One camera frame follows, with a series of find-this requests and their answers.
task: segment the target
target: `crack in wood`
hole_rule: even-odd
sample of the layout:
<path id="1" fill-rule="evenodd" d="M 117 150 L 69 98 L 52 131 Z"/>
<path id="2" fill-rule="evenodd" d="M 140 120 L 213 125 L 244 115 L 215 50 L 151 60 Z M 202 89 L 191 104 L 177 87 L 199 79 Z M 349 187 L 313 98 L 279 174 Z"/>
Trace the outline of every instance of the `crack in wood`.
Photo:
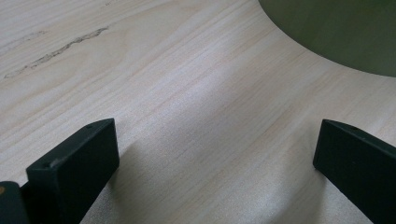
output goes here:
<path id="1" fill-rule="evenodd" d="M 70 43 L 66 44 L 66 45 L 63 46 L 62 48 L 57 49 L 57 50 L 55 50 L 55 51 L 53 51 L 53 52 L 51 52 L 51 53 L 49 53 L 49 54 L 46 54 L 44 57 L 41 57 L 40 59 L 38 59 L 38 60 L 36 60 L 36 61 L 34 61 L 34 62 L 32 62 L 32 63 L 29 63 L 29 64 L 25 65 L 25 66 L 24 66 L 23 68 L 21 68 L 21 69 L 18 69 L 18 70 L 14 71 L 14 72 L 11 72 L 11 73 L 6 74 L 6 75 L 4 76 L 4 78 L 12 78 L 12 77 L 15 77 L 15 76 L 17 76 L 17 75 L 22 74 L 26 69 L 34 69 L 34 68 L 36 68 L 37 66 L 39 66 L 40 64 L 46 63 L 46 62 L 48 62 L 49 60 L 51 60 L 52 58 L 54 58 L 54 57 L 56 57 L 56 56 L 62 54 L 62 53 L 65 52 L 67 49 L 69 49 L 72 45 L 81 43 L 81 42 L 84 41 L 84 40 L 88 40 L 88 39 L 92 39 L 92 38 L 94 38 L 94 37 L 97 37 L 97 36 L 99 36 L 103 31 L 108 30 L 108 29 L 109 29 L 109 26 L 104 27 L 104 28 L 101 28 L 101 29 L 98 29 L 98 30 L 95 30 L 95 31 L 93 31 L 92 33 L 89 33 L 89 34 L 87 34 L 87 35 L 83 35 L 83 36 L 77 37 L 76 39 L 74 39 L 74 40 L 71 41 Z"/>

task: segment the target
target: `wooden table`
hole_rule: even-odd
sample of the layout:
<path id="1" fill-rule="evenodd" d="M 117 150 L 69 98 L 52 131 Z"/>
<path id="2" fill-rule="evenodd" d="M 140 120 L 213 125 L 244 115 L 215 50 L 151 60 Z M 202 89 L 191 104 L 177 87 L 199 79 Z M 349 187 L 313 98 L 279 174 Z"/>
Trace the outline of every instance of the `wooden table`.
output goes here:
<path id="1" fill-rule="evenodd" d="M 256 0 L 1 1 L 0 176 L 115 118 L 82 223 L 370 223 L 315 171 L 322 119 L 396 145 L 396 78 L 303 48 Z"/>

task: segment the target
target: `green object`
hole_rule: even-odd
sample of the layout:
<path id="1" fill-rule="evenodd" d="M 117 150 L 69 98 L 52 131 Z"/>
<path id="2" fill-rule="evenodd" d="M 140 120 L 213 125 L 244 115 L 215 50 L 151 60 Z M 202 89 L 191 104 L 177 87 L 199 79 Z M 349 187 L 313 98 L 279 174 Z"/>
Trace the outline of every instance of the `green object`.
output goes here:
<path id="1" fill-rule="evenodd" d="M 336 63 L 396 77 L 395 0 L 259 0 L 304 47 Z"/>

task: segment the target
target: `black plastic part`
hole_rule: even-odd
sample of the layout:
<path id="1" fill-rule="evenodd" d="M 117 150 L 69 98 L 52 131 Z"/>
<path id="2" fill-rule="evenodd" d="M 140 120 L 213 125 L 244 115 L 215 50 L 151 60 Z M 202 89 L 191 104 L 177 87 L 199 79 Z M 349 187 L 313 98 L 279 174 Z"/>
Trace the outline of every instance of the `black plastic part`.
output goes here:
<path id="1" fill-rule="evenodd" d="M 0 182 L 0 223 L 30 223 L 17 183 Z"/>
<path id="2" fill-rule="evenodd" d="M 89 124 L 27 169 L 43 223 L 79 223 L 120 164 L 114 119 Z"/>
<path id="3" fill-rule="evenodd" d="M 396 223 L 396 148 L 347 124 L 323 120 L 314 166 L 374 223 Z"/>

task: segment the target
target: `dark green pot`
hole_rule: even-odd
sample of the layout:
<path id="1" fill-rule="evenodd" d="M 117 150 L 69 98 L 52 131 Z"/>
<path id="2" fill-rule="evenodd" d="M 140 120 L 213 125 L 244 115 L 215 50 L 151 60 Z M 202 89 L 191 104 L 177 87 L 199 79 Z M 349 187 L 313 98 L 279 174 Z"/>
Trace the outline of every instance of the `dark green pot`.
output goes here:
<path id="1" fill-rule="evenodd" d="M 316 54 L 396 77 L 396 0 L 259 0 L 268 17 Z"/>

